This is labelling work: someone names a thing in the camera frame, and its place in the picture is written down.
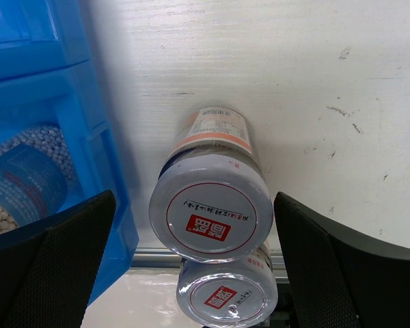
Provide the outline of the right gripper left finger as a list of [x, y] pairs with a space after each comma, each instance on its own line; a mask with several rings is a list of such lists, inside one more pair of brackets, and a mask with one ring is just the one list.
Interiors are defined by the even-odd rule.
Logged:
[[115, 215], [111, 191], [0, 234], [0, 327], [80, 327]]

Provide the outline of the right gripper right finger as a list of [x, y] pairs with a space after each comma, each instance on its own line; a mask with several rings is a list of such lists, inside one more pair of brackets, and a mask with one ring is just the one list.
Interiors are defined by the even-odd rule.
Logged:
[[275, 222], [300, 327], [410, 327], [410, 249], [279, 192]]

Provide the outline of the silver-lid blue-label bottle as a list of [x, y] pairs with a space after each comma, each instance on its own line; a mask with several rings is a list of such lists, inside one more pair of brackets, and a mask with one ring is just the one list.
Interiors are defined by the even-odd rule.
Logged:
[[0, 234], [57, 213], [76, 183], [58, 126], [30, 126], [0, 143]]

